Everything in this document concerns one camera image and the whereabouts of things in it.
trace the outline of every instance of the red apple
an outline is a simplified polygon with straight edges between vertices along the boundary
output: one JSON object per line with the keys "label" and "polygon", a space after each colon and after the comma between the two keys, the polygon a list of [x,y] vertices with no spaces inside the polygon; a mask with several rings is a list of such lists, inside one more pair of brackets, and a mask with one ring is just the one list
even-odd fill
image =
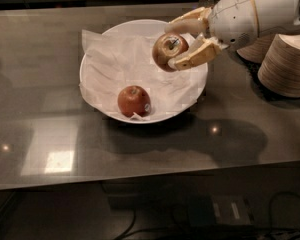
{"label": "red apple", "polygon": [[151,112],[149,94],[137,85],[131,85],[121,90],[118,95],[118,106],[121,113],[127,117],[133,116],[133,113],[145,116]]}
{"label": "red apple", "polygon": [[166,33],[155,42],[152,57],[158,67],[164,71],[173,72],[175,69],[169,67],[168,61],[188,49],[189,45],[182,36],[176,33]]}

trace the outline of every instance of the white plate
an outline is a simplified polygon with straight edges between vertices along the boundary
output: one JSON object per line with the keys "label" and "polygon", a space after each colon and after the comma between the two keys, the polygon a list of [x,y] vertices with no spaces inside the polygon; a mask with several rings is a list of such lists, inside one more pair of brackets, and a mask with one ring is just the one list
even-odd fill
{"label": "white plate", "polygon": [[[130,22],[126,22],[126,23],[117,25],[117,26],[107,30],[106,32],[104,32],[103,35],[107,35],[107,36],[144,36],[144,37],[158,35],[158,37],[159,37],[160,35],[163,34],[163,29],[166,24],[167,24],[166,22],[158,21],[158,20],[135,20],[135,21],[130,21]],[[82,71],[84,70],[83,65],[84,65],[85,59],[86,59],[86,56],[83,57],[81,66],[80,66],[80,82],[82,80]],[[207,74],[208,74],[208,66],[207,66],[207,64],[203,64],[203,65],[200,65],[196,68],[189,70],[188,72],[189,72],[189,74],[196,74],[196,76],[192,78],[195,80],[193,82],[191,82],[191,85],[200,86],[201,91],[196,93],[197,97],[194,97],[195,99],[197,99],[201,95],[202,90],[205,87]],[[107,112],[101,111],[101,110],[100,111],[103,112],[104,114],[106,114],[107,116],[114,118],[116,120],[122,121],[122,122],[132,123],[132,124],[149,124],[149,123],[161,122],[163,120],[174,117],[174,116],[180,114],[181,112],[185,111],[186,109],[188,109],[190,106],[191,105],[185,105],[182,108],[180,108],[180,110],[174,111],[174,113],[166,113],[165,115],[161,115],[160,117],[156,117],[155,112],[154,112],[154,114],[150,116],[150,119],[145,120],[145,121],[131,120],[130,118],[124,117],[122,114],[114,114],[113,112],[107,113]]]}

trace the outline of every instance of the metal table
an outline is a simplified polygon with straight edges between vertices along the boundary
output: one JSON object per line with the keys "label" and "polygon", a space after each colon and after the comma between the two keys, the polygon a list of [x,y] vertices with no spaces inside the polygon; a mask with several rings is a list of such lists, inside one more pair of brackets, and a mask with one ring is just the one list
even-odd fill
{"label": "metal table", "polygon": [[0,189],[300,161],[300,99],[263,99],[231,52],[209,64],[198,103],[167,121],[124,124],[84,102],[82,29],[195,6],[0,11]]}

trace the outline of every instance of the white napkin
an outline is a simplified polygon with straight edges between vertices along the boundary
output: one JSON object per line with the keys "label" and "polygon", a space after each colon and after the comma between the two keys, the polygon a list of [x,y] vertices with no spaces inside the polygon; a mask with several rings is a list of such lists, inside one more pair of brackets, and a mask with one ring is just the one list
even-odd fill
{"label": "white napkin", "polygon": [[[80,88],[85,101],[122,121],[160,121],[193,105],[205,86],[207,69],[161,70],[152,59],[152,47],[161,34],[107,36],[83,30]],[[189,44],[193,41],[190,35],[184,37]],[[152,111],[148,116],[129,119],[121,114],[117,97],[129,85],[139,85],[150,95]]]}

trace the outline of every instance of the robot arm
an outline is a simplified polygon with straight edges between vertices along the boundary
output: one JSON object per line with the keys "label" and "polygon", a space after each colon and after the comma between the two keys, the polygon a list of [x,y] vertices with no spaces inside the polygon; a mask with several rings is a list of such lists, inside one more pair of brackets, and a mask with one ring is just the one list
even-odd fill
{"label": "robot arm", "polygon": [[237,50],[271,33],[300,34],[300,0],[221,0],[213,9],[198,8],[175,19],[165,31],[201,33],[186,53],[169,61],[177,70],[189,69],[226,47]]}

